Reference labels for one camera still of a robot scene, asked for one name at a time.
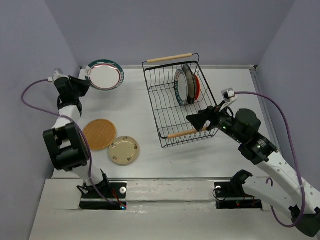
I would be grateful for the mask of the black rimmed silver plate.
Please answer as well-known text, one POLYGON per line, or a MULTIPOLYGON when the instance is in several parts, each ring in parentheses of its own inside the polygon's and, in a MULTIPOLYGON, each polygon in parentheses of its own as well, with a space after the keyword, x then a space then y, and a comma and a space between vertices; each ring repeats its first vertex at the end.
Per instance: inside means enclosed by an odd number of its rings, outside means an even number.
POLYGON ((188 64, 184 64, 182 70, 185 74, 188 86, 187 103, 193 105, 196 98, 196 80, 194 74, 188 64))

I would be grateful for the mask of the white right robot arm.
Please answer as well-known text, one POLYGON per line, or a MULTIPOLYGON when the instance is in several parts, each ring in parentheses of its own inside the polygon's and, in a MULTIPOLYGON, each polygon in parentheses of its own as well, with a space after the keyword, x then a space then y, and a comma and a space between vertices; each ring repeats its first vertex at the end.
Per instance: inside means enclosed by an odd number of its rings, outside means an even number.
POLYGON ((301 233, 315 237, 320 231, 320 192, 303 177, 298 177, 277 147, 259 133, 261 121, 250 109, 239 109, 235 116, 226 110, 209 106, 186 119, 201 131, 218 129, 237 143, 239 152, 248 161, 267 173, 282 190, 259 183, 245 170, 239 171, 230 183, 235 196, 253 195, 287 215, 301 233))

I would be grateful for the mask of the white plate teal lettered rim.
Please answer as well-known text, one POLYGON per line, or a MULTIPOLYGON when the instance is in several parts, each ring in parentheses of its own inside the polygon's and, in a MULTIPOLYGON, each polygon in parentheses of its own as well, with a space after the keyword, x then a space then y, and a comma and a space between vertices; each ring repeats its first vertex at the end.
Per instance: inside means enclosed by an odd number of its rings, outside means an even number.
POLYGON ((188 82, 182 69, 177 69, 174 74, 174 93, 180 106, 187 103, 188 82))

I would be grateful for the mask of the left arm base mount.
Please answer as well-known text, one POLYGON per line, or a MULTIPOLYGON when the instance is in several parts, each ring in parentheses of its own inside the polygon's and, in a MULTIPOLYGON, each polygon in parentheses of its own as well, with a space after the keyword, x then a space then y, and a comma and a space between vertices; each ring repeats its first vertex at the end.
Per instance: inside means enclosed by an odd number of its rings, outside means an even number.
POLYGON ((92 186, 78 185, 80 191, 79 208, 82 210, 125 211, 127 209, 127 182, 111 181, 110 189, 103 187, 99 192, 92 186))

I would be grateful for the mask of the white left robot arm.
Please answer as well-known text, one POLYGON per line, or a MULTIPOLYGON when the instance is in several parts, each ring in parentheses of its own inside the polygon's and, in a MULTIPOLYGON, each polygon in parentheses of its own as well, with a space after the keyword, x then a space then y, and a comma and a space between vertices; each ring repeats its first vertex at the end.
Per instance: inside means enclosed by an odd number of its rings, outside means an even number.
POLYGON ((95 193, 101 198, 110 194, 111 184, 102 169, 93 165, 88 140, 77 124, 83 107, 80 101, 90 88, 90 82, 59 73, 53 77, 58 118, 51 129, 43 132, 51 162, 58 171, 72 173, 83 180, 78 189, 83 194, 95 193))

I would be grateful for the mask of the black wire dish rack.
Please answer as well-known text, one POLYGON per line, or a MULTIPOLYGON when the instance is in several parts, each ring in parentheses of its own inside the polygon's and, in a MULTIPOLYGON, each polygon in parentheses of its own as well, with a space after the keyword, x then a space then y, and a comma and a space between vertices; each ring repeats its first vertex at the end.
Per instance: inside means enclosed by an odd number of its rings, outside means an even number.
POLYGON ((215 137, 217 130, 197 132, 186 119, 199 110, 217 105, 208 81, 199 65, 199 60, 173 59, 167 64, 156 64, 156 60, 142 62, 142 69, 156 131, 162 148, 191 143, 215 137), (200 95, 193 104, 179 105, 174 89, 174 76, 177 69, 183 70, 188 64, 194 76, 200 81, 200 95))

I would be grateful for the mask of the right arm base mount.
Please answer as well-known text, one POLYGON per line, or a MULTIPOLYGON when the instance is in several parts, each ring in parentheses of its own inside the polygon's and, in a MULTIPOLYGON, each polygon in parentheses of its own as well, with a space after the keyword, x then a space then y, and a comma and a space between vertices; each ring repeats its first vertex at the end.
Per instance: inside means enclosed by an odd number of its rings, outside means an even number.
POLYGON ((212 195, 218 210, 263 209, 260 199, 244 193, 241 186, 230 181, 215 182, 212 195))

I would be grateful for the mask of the woven tan plate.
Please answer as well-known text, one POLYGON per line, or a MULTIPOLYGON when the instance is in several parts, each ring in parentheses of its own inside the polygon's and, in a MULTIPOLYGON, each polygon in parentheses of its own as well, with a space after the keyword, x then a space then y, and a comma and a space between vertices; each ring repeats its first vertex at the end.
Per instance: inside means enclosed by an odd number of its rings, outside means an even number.
POLYGON ((96 119, 83 129, 88 145, 92 151, 103 150, 116 138, 116 126, 107 119, 96 119))

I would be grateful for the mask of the orange plate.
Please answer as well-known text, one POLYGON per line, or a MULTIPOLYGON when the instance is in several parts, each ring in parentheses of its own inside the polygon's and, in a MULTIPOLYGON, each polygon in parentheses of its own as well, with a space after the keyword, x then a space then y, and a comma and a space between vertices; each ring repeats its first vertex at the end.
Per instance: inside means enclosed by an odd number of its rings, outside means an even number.
POLYGON ((196 83, 195 101, 197 101, 200 96, 200 92, 201 92, 201 84, 200 84, 200 80, 197 75, 194 75, 194 78, 195 78, 195 83, 196 83))

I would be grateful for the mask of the white plate teal red rim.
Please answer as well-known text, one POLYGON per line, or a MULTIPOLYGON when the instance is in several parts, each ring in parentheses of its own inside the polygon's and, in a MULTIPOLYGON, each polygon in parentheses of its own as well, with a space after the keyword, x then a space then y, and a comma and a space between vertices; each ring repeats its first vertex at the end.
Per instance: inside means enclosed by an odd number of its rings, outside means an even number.
POLYGON ((84 77, 90 82, 90 86, 102 92, 117 89, 125 79, 123 68, 118 63, 108 59, 95 60, 84 69, 84 77))

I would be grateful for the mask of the beige floral plate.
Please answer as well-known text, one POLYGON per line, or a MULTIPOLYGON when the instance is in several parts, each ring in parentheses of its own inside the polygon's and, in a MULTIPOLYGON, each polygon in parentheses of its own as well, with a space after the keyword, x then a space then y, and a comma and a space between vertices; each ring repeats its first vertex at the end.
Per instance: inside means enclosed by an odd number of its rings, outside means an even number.
POLYGON ((116 138, 108 148, 109 159, 119 165, 127 166, 132 164, 140 154, 138 142, 130 136, 116 138))

